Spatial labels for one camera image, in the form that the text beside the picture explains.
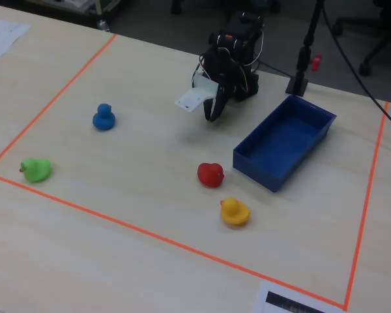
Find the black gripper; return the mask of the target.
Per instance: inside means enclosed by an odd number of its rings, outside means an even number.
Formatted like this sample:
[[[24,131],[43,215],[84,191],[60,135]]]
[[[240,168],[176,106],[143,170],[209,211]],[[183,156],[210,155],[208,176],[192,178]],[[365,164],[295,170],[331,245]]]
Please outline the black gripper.
[[[246,80],[243,69],[224,48],[210,50],[210,77],[219,84],[216,98],[203,102],[205,119],[215,121],[221,116],[230,96],[245,98]]]

